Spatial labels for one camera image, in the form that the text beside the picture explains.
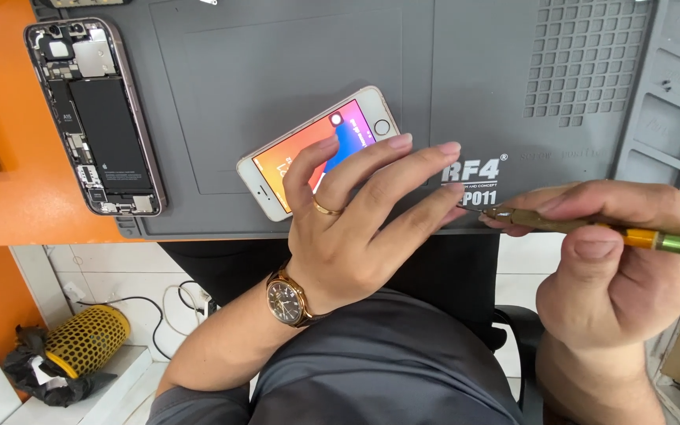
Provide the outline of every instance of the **black plastic bag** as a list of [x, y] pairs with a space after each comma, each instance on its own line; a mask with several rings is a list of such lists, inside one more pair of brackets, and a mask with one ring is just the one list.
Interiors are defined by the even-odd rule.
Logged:
[[[46, 357], [44, 351], [46, 344], [45, 330], [40, 327], [17, 326], [15, 332], [20, 345], [13, 352], [7, 354], [4, 372], [10, 377], [15, 388], [27, 392], [46, 405], [65, 408], [88, 398], [89, 395], [99, 391], [117, 377], [114, 373], [95, 372], [72, 379], [67, 376], [62, 368]], [[67, 386], [48, 390], [47, 384], [39, 385], [30, 363], [37, 355], [40, 355], [44, 360], [40, 369], [50, 377], [65, 378]]]

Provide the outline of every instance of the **phone frame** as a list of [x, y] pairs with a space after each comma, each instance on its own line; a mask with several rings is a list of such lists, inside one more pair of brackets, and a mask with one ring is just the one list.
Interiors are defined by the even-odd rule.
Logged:
[[[130, 114], [133, 117], [133, 122], [135, 124], [135, 130], [136, 130], [136, 135], [138, 142], [140, 143], [140, 150], [143, 153], [144, 156], [144, 163], [146, 165], [146, 170], [148, 171], [149, 178], [151, 181], [151, 186], [152, 190], [154, 193], [154, 196], [157, 199], [157, 202], [159, 204], [159, 211], [157, 212], [130, 212], [130, 213], [112, 213], [112, 212], [101, 212], [100, 210], [97, 211], [92, 207], [92, 202], [91, 198], [89, 195], [88, 189], [83, 187], [83, 184], [80, 181], [80, 177], [78, 176], [78, 172], [76, 169], [76, 165], [72, 163], [72, 157], [70, 155], [70, 147], [67, 143], [66, 140], [64, 140], [64, 137], [62, 136], [62, 131], [60, 130], [59, 122], [57, 120], [57, 116], [54, 114], [54, 109], [52, 108], [51, 105], [51, 100], [52, 96], [49, 94], [49, 87], [47, 85], [48, 81], [48, 76], [43, 74], [43, 71], [41, 70], [41, 66], [39, 65], [38, 58], [37, 58], [37, 52], [36, 49], [33, 48], [31, 45], [30, 41], [30, 31], [32, 31], [34, 28], [37, 27], [42, 27], [42, 26], [50, 26], [50, 25], [70, 25], [74, 23], [84, 23], [86, 21], [91, 21], [95, 20], [101, 25], [103, 25], [107, 31], [109, 32], [109, 39], [107, 43], [109, 44], [110, 48], [114, 51], [115, 54], [115, 59], [117, 62], [117, 66], [119, 68], [120, 72], [120, 77], [122, 78], [122, 87], [124, 88], [125, 92], [125, 97], [127, 100], [127, 105], [129, 106], [130, 109]], [[146, 120], [144, 119], [144, 114], [143, 110], [140, 108], [140, 103], [138, 102], [138, 94], [135, 91], [135, 82], [133, 81], [133, 76], [132, 72], [130, 71], [130, 63], [128, 61], [128, 56], [127, 53], [125, 52], [125, 46], [122, 42], [122, 37], [119, 34], [119, 30], [117, 27], [112, 24], [107, 22], [104, 19], [98, 18], [98, 17], [84, 17], [84, 18], [76, 18], [76, 19], [65, 19], [65, 20], [50, 20], [50, 21], [45, 21], [45, 22], [37, 22], [35, 24], [30, 24], [25, 27], [23, 31], [23, 37], [25, 41], [25, 46], [28, 49], [28, 56], [30, 57], [30, 63], [33, 65], [33, 69], [35, 71], [35, 76], [38, 78], [39, 85], [41, 86], [41, 90], [44, 94], [44, 100], [47, 103], [49, 113], [52, 115], [52, 120], [54, 121], [54, 129], [57, 131], [59, 135], [59, 139], [62, 142], [62, 148], [65, 150], [65, 154], [67, 155], [67, 160], [70, 161], [70, 168], [72, 168], [72, 174], [75, 176], [76, 182], [78, 183], [78, 186], [80, 188], [80, 191], [83, 195], [83, 200], [85, 201], [86, 207], [89, 208], [89, 211], [91, 211], [93, 214], [97, 216], [104, 216], [104, 217], [127, 217], [127, 216], [133, 216], [133, 217], [156, 217], [162, 212], [167, 207], [167, 196], [164, 191], [164, 186], [162, 185], [162, 177], [159, 173], [159, 166], [156, 164], [156, 157], [154, 156], [153, 152], [153, 147], [151, 145], [151, 140], [149, 137], [148, 133], [148, 128], [146, 127]]]
[[[375, 143], [381, 140], [389, 139], [392, 136], [399, 135], [401, 132], [398, 130], [395, 119], [392, 117], [390, 108], [388, 107], [387, 102], [384, 100], [384, 96], [382, 94], [383, 93], [377, 87], [368, 85], [358, 92], [355, 92], [340, 102], [332, 105], [330, 108], [327, 108], [325, 111], [319, 113], [311, 120], [279, 137], [277, 140], [272, 141], [266, 146], [245, 155], [240, 159], [240, 161], [238, 161], [238, 175], [240, 175], [240, 178], [246, 183], [249, 191], [253, 197], [256, 198], [256, 201], [264, 210], [264, 213], [267, 215], [267, 217], [269, 217], [269, 220], [272, 220], [273, 222], [281, 222], [288, 217], [292, 217], [292, 212], [285, 211], [283, 205], [279, 202], [279, 199], [269, 186], [269, 183], [267, 183], [266, 179], [259, 171], [259, 168], [253, 162], [253, 158], [260, 155], [264, 151], [282, 143], [290, 136], [302, 131], [311, 124], [314, 124], [316, 121], [322, 120], [324, 117], [332, 114], [346, 103], [354, 100], [358, 102], [361, 113], [364, 114], [364, 119], [372, 131]], [[385, 120], [390, 124], [390, 131], [388, 131], [388, 133], [385, 135], [378, 135], [376, 133], [376, 123], [380, 120]]]

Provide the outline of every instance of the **white cable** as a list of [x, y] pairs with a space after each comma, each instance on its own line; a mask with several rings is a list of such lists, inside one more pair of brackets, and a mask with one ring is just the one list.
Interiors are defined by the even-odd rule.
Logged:
[[199, 314], [196, 311], [196, 298], [184, 286], [167, 286], [167, 288], [164, 290], [164, 294], [162, 294], [162, 311], [164, 312], [164, 321], [167, 322], [167, 326], [169, 326], [169, 328], [172, 329], [173, 331], [180, 333], [182, 336], [188, 336], [188, 335], [190, 335], [189, 333], [180, 332], [176, 327], [172, 326], [172, 323], [169, 321], [169, 318], [167, 318], [167, 305], [166, 305], [167, 292], [169, 292], [170, 289], [183, 290], [188, 294], [188, 296], [190, 297], [190, 304], [192, 304], [193, 307], [194, 307], [193, 312], [194, 312], [194, 315], [196, 316], [196, 323], [201, 324], [201, 319], [199, 318]]

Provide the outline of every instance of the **hand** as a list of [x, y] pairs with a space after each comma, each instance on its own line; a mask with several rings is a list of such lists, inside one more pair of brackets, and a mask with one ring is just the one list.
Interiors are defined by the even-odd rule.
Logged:
[[[666, 185], [588, 181], [534, 190], [504, 203], [555, 220], [601, 215], [680, 234], [680, 193]], [[511, 236], [530, 228], [480, 217]], [[536, 307], [546, 330], [571, 349], [641, 343], [680, 315], [680, 256], [623, 245], [609, 228], [565, 237], [558, 270], [540, 285]]]
[[[461, 147], [449, 142], [411, 149], [411, 135], [394, 136], [327, 173], [316, 202], [332, 211], [345, 209], [340, 216], [316, 210], [308, 185], [314, 170], [337, 153], [337, 138], [303, 149], [291, 164], [283, 179], [293, 211], [287, 273], [303, 287], [309, 313], [326, 314], [373, 294], [432, 233], [465, 214], [456, 207], [463, 185], [448, 185], [380, 230], [395, 203], [457, 160]], [[366, 179], [351, 201], [352, 189]]]

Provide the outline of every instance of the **watch face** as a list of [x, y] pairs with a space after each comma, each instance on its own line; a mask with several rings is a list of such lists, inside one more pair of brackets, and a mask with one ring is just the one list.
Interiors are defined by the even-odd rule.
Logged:
[[277, 281], [269, 286], [267, 299], [272, 314], [282, 323], [296, 323], [303, 315], [296, 292], [282, 282]]

